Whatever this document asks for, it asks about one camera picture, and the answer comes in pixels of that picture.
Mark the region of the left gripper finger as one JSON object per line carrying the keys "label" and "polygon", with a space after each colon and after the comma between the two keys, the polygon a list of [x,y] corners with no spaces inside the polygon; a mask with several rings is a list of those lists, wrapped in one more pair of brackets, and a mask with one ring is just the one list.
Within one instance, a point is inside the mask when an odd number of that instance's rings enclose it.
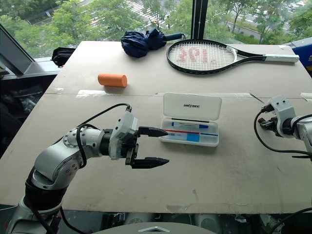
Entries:
{"label": "left gripper finger", "polygon": [[144,159],[135,159],[132,163],[133,169],[151,169],[168,163],[168,159],[159,157],[146,157]]}
{"label": "left gripper finger", "polygon": [[146,135],[148,137],[163,137],[167,136],[168,132],[160,128],[139,126],[138,134]]}

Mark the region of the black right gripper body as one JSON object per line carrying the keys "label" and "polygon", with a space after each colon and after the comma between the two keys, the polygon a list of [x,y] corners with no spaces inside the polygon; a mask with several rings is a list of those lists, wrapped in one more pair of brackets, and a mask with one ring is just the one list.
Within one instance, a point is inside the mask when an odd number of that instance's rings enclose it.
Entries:
{"label": "black right gripper body", "polygon": [[267,123],[267,130],[273,131],[276,136],[278,135],[277,122],[277,117],[272,117]]}

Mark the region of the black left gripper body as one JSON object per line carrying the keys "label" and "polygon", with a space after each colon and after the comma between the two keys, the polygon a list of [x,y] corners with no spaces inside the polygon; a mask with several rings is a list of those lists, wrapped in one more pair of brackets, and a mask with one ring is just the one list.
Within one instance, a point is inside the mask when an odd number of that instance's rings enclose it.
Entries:
{"label": "black left gripper body", "polygon": [[127,134],[121,143],[121,157],[125,159],[125,165],[131,166],[132,169],[136,167],[139,137],[138,130],[136,130],[133,134]]}

